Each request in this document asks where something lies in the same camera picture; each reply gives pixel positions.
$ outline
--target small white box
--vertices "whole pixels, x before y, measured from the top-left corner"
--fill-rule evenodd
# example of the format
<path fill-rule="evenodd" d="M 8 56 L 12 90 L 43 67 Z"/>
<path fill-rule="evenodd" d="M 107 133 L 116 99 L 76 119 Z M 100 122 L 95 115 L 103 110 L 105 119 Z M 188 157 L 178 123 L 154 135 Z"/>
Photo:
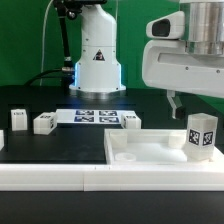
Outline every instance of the small white box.
<path fill-rule="evenodd" d="M 194 160 L 206 160 L 213 156 L 218 118 L 208 114 L 188 117 L 185 154 Z"/>
<path fill-rule="evenodd" d="M 4 147 L 4 132 L 0 130 L 0 150 Z"/>
<path fill-rule="evenodd" d="M 121 115 L 121 126 L 124 129 L 141 129 L 142 121 L 134 112 Z"/>
<path fill-rule="evenodd" d="M 110 140 L 113 148 L 123 149 L 127 147 L 128 134 L 121 131 L 110 133 Z"/>
<path fill-rule="evenodd" d="M 12 130 L 27 130 L 27 114 L 25 109 L 11 110 Z"/>
<path fill-rule="evenodd" d="M 33 121 L 34 134 L 49 135 L 57 127 L 56 113 L 42 113 Z"/>

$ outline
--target white base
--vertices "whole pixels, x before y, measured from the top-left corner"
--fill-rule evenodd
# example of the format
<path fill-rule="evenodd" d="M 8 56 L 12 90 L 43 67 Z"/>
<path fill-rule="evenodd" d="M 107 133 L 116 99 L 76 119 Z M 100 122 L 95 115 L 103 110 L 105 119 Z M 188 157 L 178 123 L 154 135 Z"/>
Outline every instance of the white base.
<path fill-rule="evenodd" d="M 181 150 L 170 150 L 174 161 L 161 155 L 161 161 L 133 160 L 131 163 L 112 162 L 108 150 L 109 133 L 106 130 L 105 146 L 111 165 L 0 165 L 2 191 L 224 191 L 224 156 L 215 148 L 210 161 L 189 162 Z M 171 130 L 137 130 L 140 138 L 167 143 Z"/>

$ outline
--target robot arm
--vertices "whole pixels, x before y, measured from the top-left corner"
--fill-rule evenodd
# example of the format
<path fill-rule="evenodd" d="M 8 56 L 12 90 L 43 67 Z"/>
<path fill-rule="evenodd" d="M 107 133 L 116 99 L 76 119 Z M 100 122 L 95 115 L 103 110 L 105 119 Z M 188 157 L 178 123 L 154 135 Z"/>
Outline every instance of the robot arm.
<path fill-rule="evenodd" d="M 64 46 L 65 67 L 73 66 L 69 52 L 66 16 L 82 17 L 82 55 L 75 64 L 70 93 L 91 99 L 109 99 L 125 93 L 121 65 L 116 59 L 117 23 L 100 4 L 106 0 L 54 0 Z"/>
<path fill-rule="evenodd" d="M 144 50 L 146 85 L 224 98 L 223 1 L 181 0 L 180 11 L 150 22 L 147 35 L 155 40 Z"/>

